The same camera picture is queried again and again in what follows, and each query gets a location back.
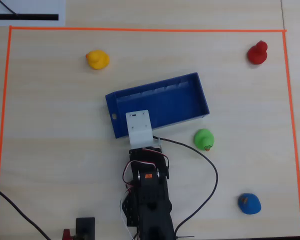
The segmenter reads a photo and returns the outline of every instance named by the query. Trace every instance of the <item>black cable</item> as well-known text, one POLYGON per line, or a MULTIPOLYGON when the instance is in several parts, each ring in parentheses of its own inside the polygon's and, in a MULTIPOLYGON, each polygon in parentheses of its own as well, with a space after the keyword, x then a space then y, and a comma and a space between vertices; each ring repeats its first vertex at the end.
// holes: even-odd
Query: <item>black cable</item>
POLYGON ((7 5, 5 5, 1 0, 0 0, 0 3, 6 8, 9 10, 10 13, 14 14, 14 15, 18 15, 17 13, 15 13, 14 11, 12 11, 7 5))
POLYGON ((41 230, 41 228, 35 224, 30 218, 28 218, 5 194, 3 194, 1 191, 0 191, 0 195, 5 199, 7 200, 8 203, 10 203, 12 205, 12 207, 14 207, 14 209, 25 219, 27 220, 32 226, 34 226, 44 237, 45 239, 47 240, 51 240, 50 237, 48 237, 47 234, 45 234, 44 231, 41 230))
POLYGON ((191 149, 193 151, 195 151, 197 154, 199 154, 200 156, 204 157, 205 160, 207 160, 211 166, 213 167, 214 171, 215 171, 215 185, 214 185, 214 188, 211 192, 211 194, 209 195, 209 197, 197 208, 197 210, 195 210, 190 216, 188 216, 185 220, 183 220, 175 229, 174 231, 174 237, 175 239, 177 239, 177 231, 179 230, 179 228, 186 222, 188 221, 189 219, 191 219, 197 212, 200 211, 200 209, 210 200, 210 198, 213 196, 213 194, 215 193, 216 191, 216 188, 217 188, 217 185, 218 185, 218 171, 215 167, 215 165, 205 156, 203 155, 201 152, 199 152, 198 150, 194 149, 193 147, 187 145, 187 144, 184 144, 184 143, 181 143, 181 142, 178 142, 178 141, 173 141, 173 140, 170 140, 170 139, 166 139, 166 138, 161 138, 160 137, 160 140, 163 140, 163 141, 167 141, 167 142, 170 142, 170 143, 173 143, 173 144, 178 144, 178 145, 181 145, 181 146, 184 146, 188 149, 191 149))

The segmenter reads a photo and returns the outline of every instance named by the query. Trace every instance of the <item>white wire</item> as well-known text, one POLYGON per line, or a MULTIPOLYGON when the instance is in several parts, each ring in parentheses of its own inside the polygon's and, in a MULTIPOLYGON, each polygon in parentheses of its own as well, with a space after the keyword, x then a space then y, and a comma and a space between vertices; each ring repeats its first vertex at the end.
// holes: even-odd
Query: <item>white wire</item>
POLYGON ((122 209, 122 205, 121 205, 122 199, 125 197, 126 193, 129 191, 129 189, 130 189, 130 188, 128 188, 128 189, 124 192, 123 197, 120 199, 119 207, 120 207, 120 215, 121 215, 122 222, 123 222, 123 224, 124 224, 126 230, 128 231, 128 233, 129 233, 131 239, 134 240, 134 237, 132 236, 131 232, 129 231, 129 228, 128 228, 128 226, 127 226, 125 220, 124 220, 124 217, 122 216, 122 211, 121 211, 121 209, 122 209))
POLYGON ((146 161, 138 161, 138 160, 132 160, 130 162, 128 162, 128 164, 125 166, 125 169, 124 169, 124 172, 123 172, 123 180, 125 179, 125 174, 126 174, 126 171, 128 169, 128 166, 132 163, 132 162, 138 162, 138 163, 142 163, 142 164, 149 164, 149 165, 153 165, 154 168, 156 168, 156 165, 152 162, 146 162, 146 161))

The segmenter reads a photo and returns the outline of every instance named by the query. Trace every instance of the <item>electrical cable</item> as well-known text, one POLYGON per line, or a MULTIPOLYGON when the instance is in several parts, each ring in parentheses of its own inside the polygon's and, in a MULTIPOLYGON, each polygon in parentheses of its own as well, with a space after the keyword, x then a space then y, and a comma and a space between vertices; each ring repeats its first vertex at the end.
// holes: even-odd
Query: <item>electrical cable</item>
POLYGON ((179 228, 185 223, 187 222, 189 219, 191 219, 197 212, 200 211, 200 209, 210 200, 210 198, 213 196, 213 194, 215 193, 216 191, 216 188, 217 188, 217 185, 218 185, 218 171, 215 167, 215 165, 205 156, 203 155, 201 152, 199 152, 198 150, 194 149, 193 147, 187 145, 187 144, 184 144, 182 142, 178 142, 178 141, 173 141, 173 140, 170 140, 170 139, 167 139, 167 138, 161 138, 160 137, 160 140, 163 140, 163 141, 166 141, 166 142, 170 142, 170 143, 173 143, 173 144, 178 144, 178 145, 181 145, 181 146, 184 146, 188 149, 191 149, 193 151, 195 151, 197 154, 199 154, 200 156, 202 156, 205 160, 208 161, 208 163, 211 164, 211 166, 213 167, 214 171, 215 171, 215 185, 214 185, 214 188, 211 192, 211 194, 208 196, 208 198, 197 208, 197 210, 195 210, 190 216, 188 216, 185 220, 183 220, 174 230, 174 237, 175 239, 177 239, 177 231, 179 230, 179 228))
POLYGON ((48 235, 42 231, 42 229, 37 225, 35 224, 30 218, 28 218, 18 207, 17 205, 15 205, 4 193, 2 193, 0 191, 0 195, 5 199, 7 200, 8 203, 10 203, 12 205, 12 207, 14 207, 14 209, 25 219, 27 220, 32 226, 34 226, 44 237, 45 239, 47 240, 51 240, 50 237, 48 237, 48 235))
POLYGON ((165 154, 163 154, 162 152, 159 152, 159 151, 155 151, 155 150, 152 150, 152 149, 148 149, 148 148, 142 148, 142 150, 143 150, 143 151, 148 151, 148 152, 153 152, 153 153, 156 153, 156 154, 160 154, 160 155, 166 157, 167 162, 168 162, 167 166, 168 166, 168 169, 169 169, 169 158, 168 158, 165 154))
POLYGON ((148 161, 137 161, 137 160, 132 160, 132 161, 129 161, 125 167, 124 167, 124 170, 123 170, 123 173, 122 173, 122 180, 124 181, 125 184, 129 185, 130 187, 133 187, 133 185, 131 185, 129 182, 127 182, 125 180, 125 174, 126 174, 126 170, 127 170, 127 167, 133 163, 133 162, 138 162, 138 163, 141 163, 141 164, 149 164, 149 165, 153 165, 154 168, 156 168, 156 165, 153 163, 153 162, 148 162, 148 161))
POLYGON ((123 222, 123 224, 124 224, 126 230, 128 231, 128 233, 129 233, 131 239, 132 239, 132 240, 135 240, 135 238, 132 236, 131 232, 129 231, 129 228, 128 228, 128 226, 127 226, 125 220, 124 220, 124 217, 122 216, 122 211, 121 211, 121 210, 122 210, 122 205, 121 205, 122 199, 124 198, 124 196, 126 195, 126 193, 127 193, 128 191, 129 191, 129 189, 127 189, 127 190, 124 192, 123 197, 120 199, 120 204, 119 204, 119 207, 120 207, 120 215, 121 215, 122 222, 123 222))
POLYGON ((7 5, 5 5, 1 0, 0 0, 0 3, 7 9, 9 10, 10 13, 14 14, 14 15, 18 15, 17 13, 15 13, 14 11, 12 11, 7 5))

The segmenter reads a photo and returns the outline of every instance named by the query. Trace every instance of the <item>orange tape border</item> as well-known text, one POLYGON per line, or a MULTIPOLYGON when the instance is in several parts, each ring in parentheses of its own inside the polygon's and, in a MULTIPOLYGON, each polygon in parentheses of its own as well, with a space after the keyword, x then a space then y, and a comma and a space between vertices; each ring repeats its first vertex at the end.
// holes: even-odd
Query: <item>orange tape border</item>
POLYGON ((286 29, 146 29, 146 28, 111 28, 111 27, 30 27, 30 26, 10 25, 8 41, 7 41, 7 50, 6 50, 1 124, 0 124, 0 172, 1 172, 1 162, 2 162, 4 128, 5 128, 6 98, 7 98, 7 84, 8 84, 12 30, 53 30, 53 31, 72 30, 72 31, 117 31, 117 32, 122 31, 122 32, 161 32, 161 33, 282 33, 285 72, 286 72, 286 80, 287 80, 287 87, 288 87, 293 144, 294 144, 299 210, 300 210, 300 165, 299 165, 297 134, 296 134, 296 125, 295 125, 294 108, 293 108, 293 100, 292 100, 290 73, 289 73, 286 29))

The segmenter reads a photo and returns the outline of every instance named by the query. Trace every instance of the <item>blue plastic box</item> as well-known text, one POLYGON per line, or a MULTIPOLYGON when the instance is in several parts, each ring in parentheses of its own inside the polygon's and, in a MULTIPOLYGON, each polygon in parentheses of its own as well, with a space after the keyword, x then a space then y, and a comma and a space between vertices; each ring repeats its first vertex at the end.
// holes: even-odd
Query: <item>blue plastic box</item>
POLYGON ((148 110, 153 129, 208 115, 198 73, 191 73, 105 96, 115 138, 128 135, 126 113, 148 110))

